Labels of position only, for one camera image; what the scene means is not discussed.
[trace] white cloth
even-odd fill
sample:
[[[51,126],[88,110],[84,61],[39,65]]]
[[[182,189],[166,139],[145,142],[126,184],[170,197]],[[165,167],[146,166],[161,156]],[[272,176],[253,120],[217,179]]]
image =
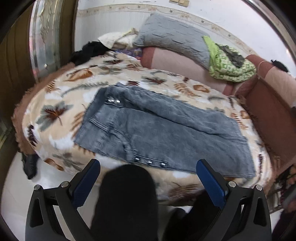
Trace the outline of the white cloth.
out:
[[[111,32],[104,34],[98,40],[107,48],[133,48],[133,41],[137,37],[138,30],[132,28],[127,32]]]

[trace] green patterned cloth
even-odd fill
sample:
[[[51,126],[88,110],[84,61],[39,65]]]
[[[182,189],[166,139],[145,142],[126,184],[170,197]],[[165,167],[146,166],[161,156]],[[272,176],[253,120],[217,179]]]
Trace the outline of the green patterned cloth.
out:
[[[227,55],[208,36],[203,36],[210,51],[210,75],[216,79],[231,82],[242,82],[256,74],[255,65],[245,60],[243,66],[238,68],[232,64]],[[231,51],[239,53],[235,48],[228,47]]]

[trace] black pants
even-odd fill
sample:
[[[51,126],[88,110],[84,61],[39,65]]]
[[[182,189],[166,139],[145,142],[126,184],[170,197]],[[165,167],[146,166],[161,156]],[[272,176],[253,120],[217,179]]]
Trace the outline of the black pants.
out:
[[[190,212],[183,212],[171,218],[164,240],[198,240],[219,208],[203,192]],[[91,224],[95,240],[156,241],[157,229],[158,204],[150,174],[135,165],[124,165],[108,172],[100,187]]]

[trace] blue gripper pad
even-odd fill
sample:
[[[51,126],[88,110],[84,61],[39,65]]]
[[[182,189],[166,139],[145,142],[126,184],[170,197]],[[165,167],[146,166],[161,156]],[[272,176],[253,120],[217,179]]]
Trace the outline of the blue gripper pad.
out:
[[[74,206],[74,208],[83,206],[95,181],[97,180],[100,174],[100,171],[101,171],[100,162],[96,159],[92,159],[91,161],[93,161],[93,163],[91,164],[91,166],[87,165],[85,167],[85,169],[88,167],[89,168],[72,193],[72,205]]]
[[[205,187],[205,190],[210,196],[213,204],[216,207],[223,209],[226,204],[227,193],[225,192],[225,190],[223,190],[214,176],[217,174],[221,176],[221,174],[215,172],[205,160],[199,160],[196,163],[196,174]]]

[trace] jeans pant leg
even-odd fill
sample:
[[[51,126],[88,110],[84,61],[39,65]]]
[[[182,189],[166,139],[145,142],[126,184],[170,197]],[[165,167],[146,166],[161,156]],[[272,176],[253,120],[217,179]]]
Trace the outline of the jeans pant leg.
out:
[[[108,172],[100,186],[91,233],[99,241],[155,241],[158,204],[150,174],[135,165]]]

